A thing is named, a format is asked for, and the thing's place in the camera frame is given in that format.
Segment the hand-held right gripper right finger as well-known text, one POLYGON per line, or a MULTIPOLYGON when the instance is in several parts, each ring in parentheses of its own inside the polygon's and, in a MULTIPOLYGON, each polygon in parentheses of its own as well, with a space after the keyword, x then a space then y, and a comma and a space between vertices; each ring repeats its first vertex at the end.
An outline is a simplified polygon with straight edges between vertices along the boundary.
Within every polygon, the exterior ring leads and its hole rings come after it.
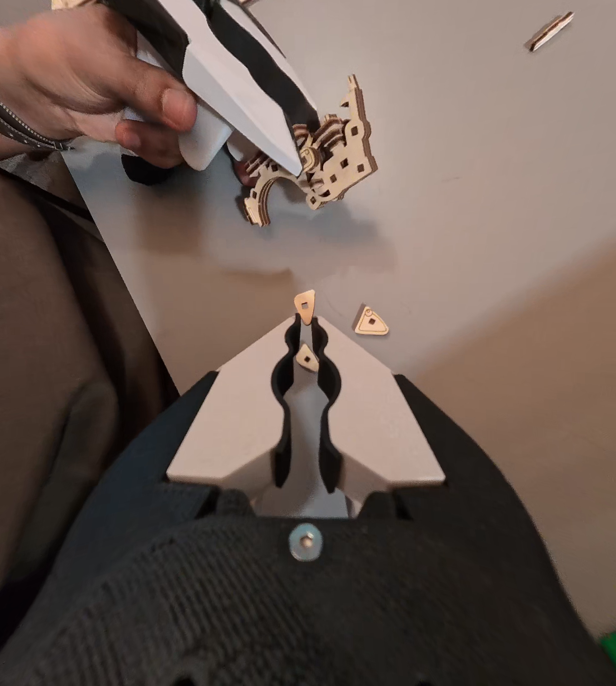
POLYGON ((439 465, 392 371, 325 318, 312 320, 320 419, 319 467, 327 491, 348 499, 436 486, 439 465))

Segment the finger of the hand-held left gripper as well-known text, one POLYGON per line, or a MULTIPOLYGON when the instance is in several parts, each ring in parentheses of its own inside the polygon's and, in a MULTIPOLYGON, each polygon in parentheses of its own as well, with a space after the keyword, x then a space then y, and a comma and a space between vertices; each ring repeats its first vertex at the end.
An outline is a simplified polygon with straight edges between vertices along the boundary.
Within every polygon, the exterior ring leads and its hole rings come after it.
MULTIPOLYGON (((246 67, 212 33, 208 6, 203 9, 194 1, 163 2, 190 40, 183 66, 185 85, 231 125, 232 133, 239 133, 292 174, 300 174, 302 163, 292 126, 287 124, 280 107, 253 81, 246 67)), ((269 49, 270 55, 308 99, 285 55, 246 5, 237 1, 222 2, 227 12, 269 49)))
POLYGON ((320 117, 301 88, 270 55, 269 49, 227 12, 222 1, 208 3, 208 25, 227 51, 246 67, 261 91, 280 107, 288 125, 303 125, 311 133, 317 131, 320 117))

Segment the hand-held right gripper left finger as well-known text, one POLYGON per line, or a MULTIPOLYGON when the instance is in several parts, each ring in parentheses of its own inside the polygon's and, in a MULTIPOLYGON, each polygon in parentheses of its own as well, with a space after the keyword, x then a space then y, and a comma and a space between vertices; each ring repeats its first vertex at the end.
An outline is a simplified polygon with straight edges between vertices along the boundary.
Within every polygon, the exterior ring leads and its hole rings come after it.
POLYGON ((249 499, 269 488, 285 419, 272 374, 286 355, 293 359, 286 335, 300 334, 301 325, 299 315, 287 318, 217 370, 167 468, 170 482, 237 490, 249 499))

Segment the wooden puzzle model assembly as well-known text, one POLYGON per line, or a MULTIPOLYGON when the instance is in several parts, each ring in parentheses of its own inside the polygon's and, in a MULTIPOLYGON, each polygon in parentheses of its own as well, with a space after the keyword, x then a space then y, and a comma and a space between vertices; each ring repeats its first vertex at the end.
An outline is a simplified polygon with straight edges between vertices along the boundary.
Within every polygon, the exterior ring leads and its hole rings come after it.
POLYGON ((307 206, 319 210, 344 198, 347 191, 377 170, 370 147, 371 127, 365 114, 363 91, 355 74, 348 76, 348 93, 340 103, 349 118, 325 115, 320 127, 311 131, 305 124, 293 126, 302 171, 294 175, 262 152, 246 164, 254 180, 243 210, 251 224, 270 224, 268 198, 271 187, 287 180, 305 195, 307 206))

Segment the grey desk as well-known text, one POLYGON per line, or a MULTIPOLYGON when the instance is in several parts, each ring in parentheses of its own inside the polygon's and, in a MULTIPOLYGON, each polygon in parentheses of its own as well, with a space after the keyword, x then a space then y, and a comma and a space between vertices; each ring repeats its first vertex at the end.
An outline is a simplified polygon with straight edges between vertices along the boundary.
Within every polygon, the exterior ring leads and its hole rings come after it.
POLYGON ((321 113, 355 74, 378 171, 252 227, 225 154, 130 183, 64 156, 183 392, 294 296, 419 389, 513 484, 582 620, 616 629, 616 1, 259 1, 321 113), (537 51, 553 17, 572 22, 537 51), (357 335, 367 304, 386 336, 357 335))

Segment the person's left hand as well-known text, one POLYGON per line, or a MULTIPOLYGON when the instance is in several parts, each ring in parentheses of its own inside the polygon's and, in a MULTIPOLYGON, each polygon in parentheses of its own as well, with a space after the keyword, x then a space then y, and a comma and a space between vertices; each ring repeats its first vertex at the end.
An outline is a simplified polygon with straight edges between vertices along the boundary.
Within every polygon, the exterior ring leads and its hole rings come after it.
POLYGON ((101 4, 0 28, 0 101, 46 138, 85 136, 177 167, 197 104, 175 75, 137 58, 136 44, 135 29, 101 4))

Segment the engraved triangular wooden piece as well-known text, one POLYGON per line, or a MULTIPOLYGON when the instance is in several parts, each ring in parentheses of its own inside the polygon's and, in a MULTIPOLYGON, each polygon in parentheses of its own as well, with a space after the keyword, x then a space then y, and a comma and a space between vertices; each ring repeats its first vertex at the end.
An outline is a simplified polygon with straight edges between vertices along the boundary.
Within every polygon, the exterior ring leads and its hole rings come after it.
POLYGON ((365 303, 358 308, 352 328, 357 335, 386 336, 389 334, 389 326, 365 303))

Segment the grey woven watch band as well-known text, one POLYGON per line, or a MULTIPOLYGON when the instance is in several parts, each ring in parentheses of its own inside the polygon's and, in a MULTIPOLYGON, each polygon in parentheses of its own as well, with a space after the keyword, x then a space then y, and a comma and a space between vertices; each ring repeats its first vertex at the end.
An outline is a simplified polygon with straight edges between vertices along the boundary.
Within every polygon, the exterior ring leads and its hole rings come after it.
POLYGON ((39 66, 23 55, 20 39, 0 29, 0 135, 33 150, 73 150, 82 133, 38 82, 39 66))

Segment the person's brown clothing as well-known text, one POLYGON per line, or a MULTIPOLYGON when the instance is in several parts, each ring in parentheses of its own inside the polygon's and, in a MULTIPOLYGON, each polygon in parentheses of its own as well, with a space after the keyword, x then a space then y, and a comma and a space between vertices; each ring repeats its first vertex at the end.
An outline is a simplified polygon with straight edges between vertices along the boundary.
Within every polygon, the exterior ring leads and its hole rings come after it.
POLYGON ((33 591, 116 456, 178 397, 95 227, 0 170, 0 594, 33 591))

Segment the small wooden stick piece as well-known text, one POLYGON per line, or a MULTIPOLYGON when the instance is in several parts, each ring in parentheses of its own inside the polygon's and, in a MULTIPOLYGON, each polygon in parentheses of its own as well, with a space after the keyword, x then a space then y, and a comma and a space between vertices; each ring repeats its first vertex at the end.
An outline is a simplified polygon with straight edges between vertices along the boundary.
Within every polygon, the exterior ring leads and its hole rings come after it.
POLYGON ((568 11, 553 17, 553 19, 540 28, 526 43, 525 47, 533 53, 548 43, 561 30, 564 30, 574 18, 574 12, 568 11))

